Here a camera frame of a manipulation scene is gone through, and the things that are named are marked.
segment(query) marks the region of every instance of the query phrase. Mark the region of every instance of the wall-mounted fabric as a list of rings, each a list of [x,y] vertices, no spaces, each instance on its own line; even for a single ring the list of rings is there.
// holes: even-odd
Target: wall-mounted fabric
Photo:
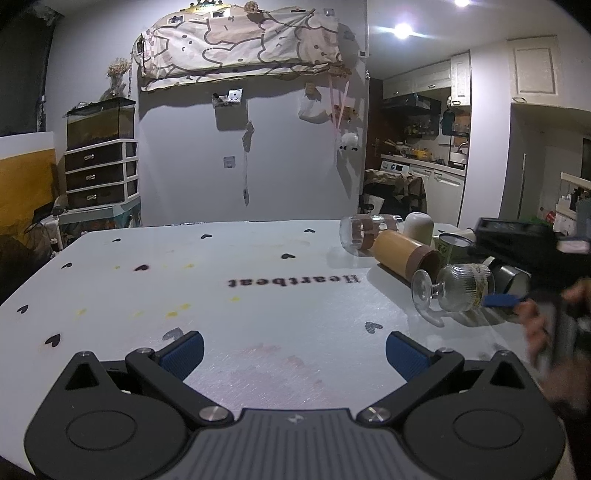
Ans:
[[[134,45],[142,90],[247,76],[316,74],[342,64],[338,21],[287,7],[245,13],[175,12],[142,32]]]

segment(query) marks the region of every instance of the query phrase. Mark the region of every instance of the fish tank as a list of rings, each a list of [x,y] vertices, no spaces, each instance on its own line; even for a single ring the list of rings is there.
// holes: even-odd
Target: fish tank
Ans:
[[[68,150],[134,137],[135,102],[115,97],[68,112]]]

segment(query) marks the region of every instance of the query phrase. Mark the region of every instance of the range hood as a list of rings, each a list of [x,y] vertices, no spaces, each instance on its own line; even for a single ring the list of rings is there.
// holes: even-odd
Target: range hood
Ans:
[[[397,113],[405,115],[440,115],[441,102],[418,93],[409,93],[386,98],[382,103],[382,109],[396,110]]]

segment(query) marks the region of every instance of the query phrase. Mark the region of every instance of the ceiling light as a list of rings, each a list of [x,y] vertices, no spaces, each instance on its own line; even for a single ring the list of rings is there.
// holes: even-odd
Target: ceiling light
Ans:
[[[413,29],[410,25],[406,23],[400,23],[394,27],[394,35],[396,35],[400,40],[404,40],[408,38],[409,35],[412,35]]]

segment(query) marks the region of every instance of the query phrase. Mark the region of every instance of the white table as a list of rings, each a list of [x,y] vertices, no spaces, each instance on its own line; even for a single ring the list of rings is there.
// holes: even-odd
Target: white table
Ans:
[[[141,265],[149,268],[136,271]],[[366,322],[383,328],[369,333]],[[31,470],[25,430],[76,352],[123,359],[140,346],[162,348],[177,327],[205,340],[186,383],[236,416],[242,407],[355,415],[404,383],[385,358],[393,330],[470,359],[525,351],[520,326],[490,312],[423,319],[406,284],[342,249],[337,220],[92,232],[0,306],[0,455]],[[45,343],[57,334],[55,347]]]

